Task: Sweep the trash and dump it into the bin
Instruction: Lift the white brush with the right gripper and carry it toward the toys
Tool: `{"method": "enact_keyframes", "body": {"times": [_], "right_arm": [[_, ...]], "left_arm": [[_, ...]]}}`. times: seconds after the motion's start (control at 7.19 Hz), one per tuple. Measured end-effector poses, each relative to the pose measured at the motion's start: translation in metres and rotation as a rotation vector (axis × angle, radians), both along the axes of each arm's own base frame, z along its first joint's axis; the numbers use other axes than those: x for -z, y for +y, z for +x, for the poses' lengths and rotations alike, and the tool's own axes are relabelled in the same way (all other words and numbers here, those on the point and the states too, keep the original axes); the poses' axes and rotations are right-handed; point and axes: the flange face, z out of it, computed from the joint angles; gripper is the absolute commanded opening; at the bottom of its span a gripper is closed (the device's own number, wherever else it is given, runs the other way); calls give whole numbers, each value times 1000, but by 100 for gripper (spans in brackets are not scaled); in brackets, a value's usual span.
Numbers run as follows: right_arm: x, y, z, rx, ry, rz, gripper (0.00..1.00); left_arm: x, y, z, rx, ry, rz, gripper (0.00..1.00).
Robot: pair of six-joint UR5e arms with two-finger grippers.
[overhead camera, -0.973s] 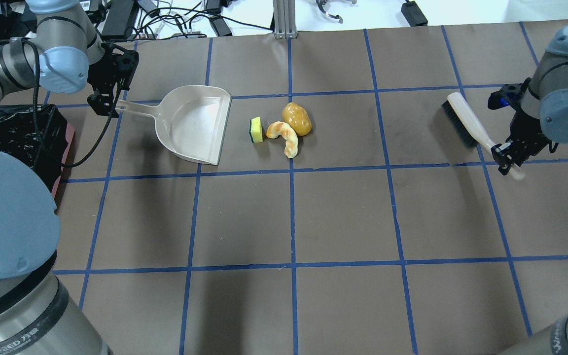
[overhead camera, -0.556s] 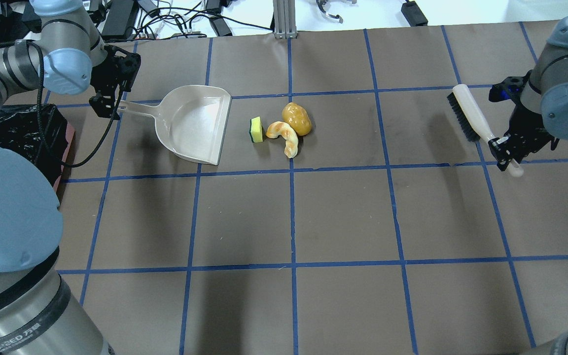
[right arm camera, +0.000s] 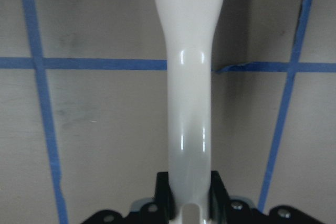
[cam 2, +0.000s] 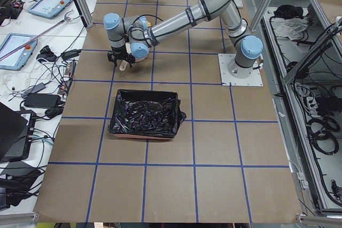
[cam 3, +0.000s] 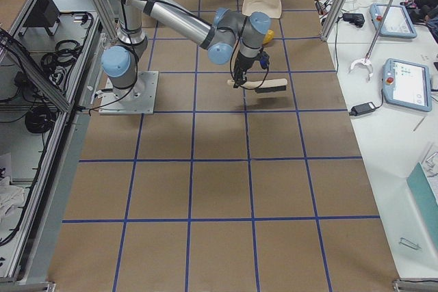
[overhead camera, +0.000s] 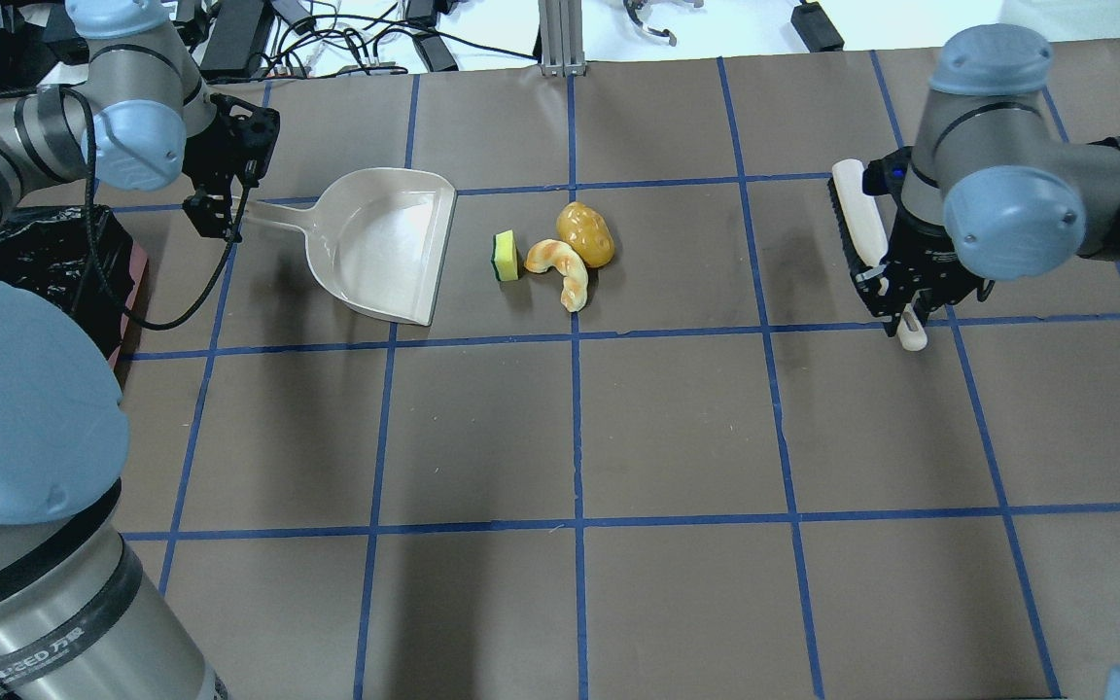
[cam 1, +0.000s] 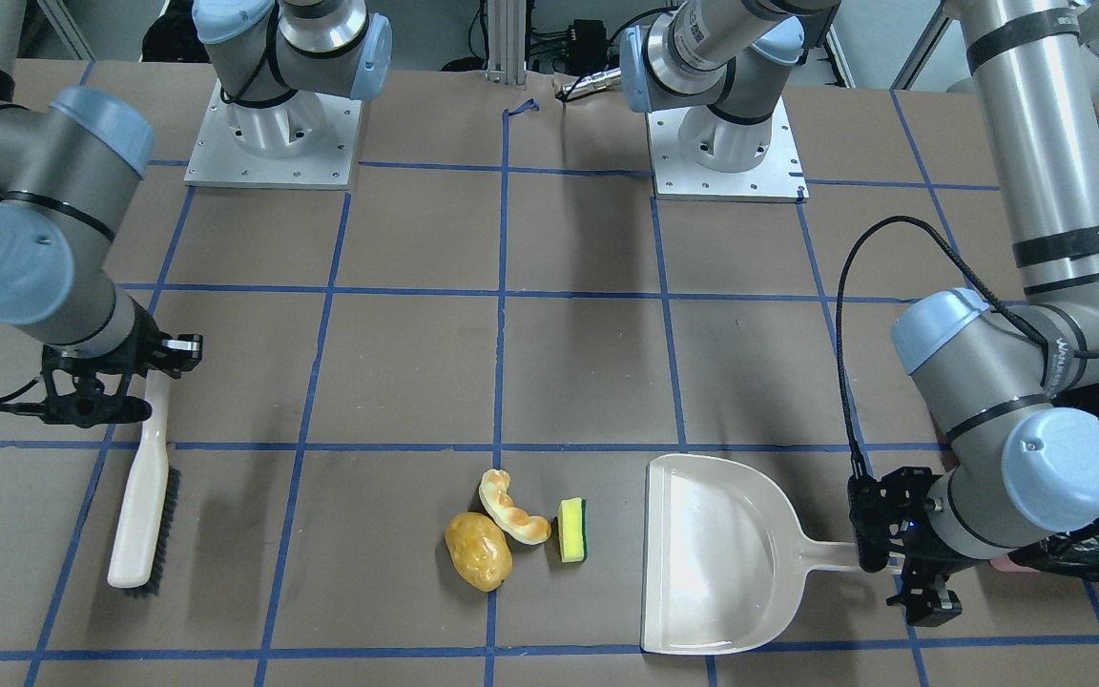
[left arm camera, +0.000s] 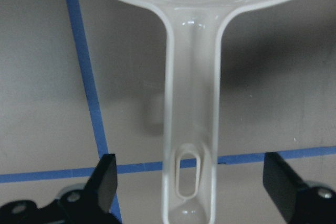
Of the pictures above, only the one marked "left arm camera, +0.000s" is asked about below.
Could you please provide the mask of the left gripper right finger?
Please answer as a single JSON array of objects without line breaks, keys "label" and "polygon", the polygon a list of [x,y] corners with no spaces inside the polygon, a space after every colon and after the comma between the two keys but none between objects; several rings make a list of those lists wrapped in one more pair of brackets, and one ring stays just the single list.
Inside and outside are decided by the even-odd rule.
[{"label": "left gripper right finger", "polygon": [[335,223],[335,190],[303,180],[279,153],[265,153],[262,183],[286,223]]}]

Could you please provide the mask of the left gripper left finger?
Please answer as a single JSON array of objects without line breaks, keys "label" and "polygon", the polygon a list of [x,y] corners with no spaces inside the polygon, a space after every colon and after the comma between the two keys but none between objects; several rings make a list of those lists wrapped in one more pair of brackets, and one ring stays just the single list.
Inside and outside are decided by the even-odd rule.
[{"label": "left gripper left finger", "polygon": [[60,198],[65,223],[117,223],[110,212],[116,192],[116,157],[105,154],[83,188],[70,190]]}]

